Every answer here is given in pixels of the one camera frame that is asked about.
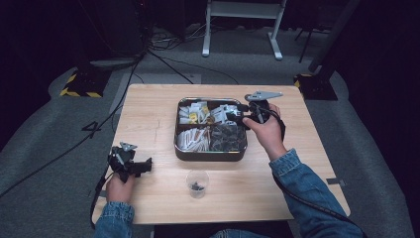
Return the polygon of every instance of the white stand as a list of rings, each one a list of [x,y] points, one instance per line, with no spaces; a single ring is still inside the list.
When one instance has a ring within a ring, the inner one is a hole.
[[[283,10],[287,0],[282,0],[281,4],[267,3],[241,3],[241,2],[218,2],[208,0],[206,14],[206,35],[204,37],[203,53],[204,57],[210,55],[210,19],[212,16],[218,17],[239,17],[239,18],[261,18],[275,19],[273,33],[268,33],[268,39],[276,60],[283,59],[278,47],[276,36],[278,26],[283,16]]]

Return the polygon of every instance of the person's hand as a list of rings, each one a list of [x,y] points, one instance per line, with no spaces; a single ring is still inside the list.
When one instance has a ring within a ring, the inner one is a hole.
[[[275,105],[270,104],[269,109],[280,115],[280,110]],[[275,117],[269,116],[269,119],[264,124],[255,122],[247,117],[244,117],[243,122],[256,133],[260,144],[262,144],[271,161],[287,153],[281,140],[280,125],[278,125]]]
[[[120,175],[114,173],[106,184],[107,201],[121,201],[129,203],[134,187],[135,175],[130,175],[126,183],[120,180]]]

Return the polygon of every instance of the person's left hand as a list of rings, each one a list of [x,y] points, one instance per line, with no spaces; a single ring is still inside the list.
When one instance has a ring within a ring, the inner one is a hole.
[[[126,183],[120,180],[120,175],[114,173],[106,184],[107,201],[121,201],[129,203],[133,194],[135,175],[130,175]]]

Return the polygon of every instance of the plastic cup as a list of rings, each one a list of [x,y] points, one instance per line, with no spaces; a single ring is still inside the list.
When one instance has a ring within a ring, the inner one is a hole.
[[[194,198],[201,198],[209,184],[209,175],[205,171],[190,171],[186,176],[189,194]]]

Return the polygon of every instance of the metal stand leg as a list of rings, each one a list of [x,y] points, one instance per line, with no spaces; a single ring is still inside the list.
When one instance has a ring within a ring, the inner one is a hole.
[[[203,53],[204,57],[210,55],[210,16],[211,16],[211,0],[207,1],[206,11],[206,35],[204,36]]]
[[[286,0],[283,0],[281,4],[279,5],[277,18],[275,19],[275,24],[274,24],[274,31],[272,33],[267,33],[268,39],[269,39],[269,42],[271,43],[271,47],[272,47],[272,50],[274,51],[274,57],[276,60],[283,59],[283,55],[281,54],[280,48],[278,47],[278,42],[277,42],[276,37],[278,33],[278,27],[280,26],[281,18],[283,17],[283,10],[284,10],[285,4],[286,4]]]

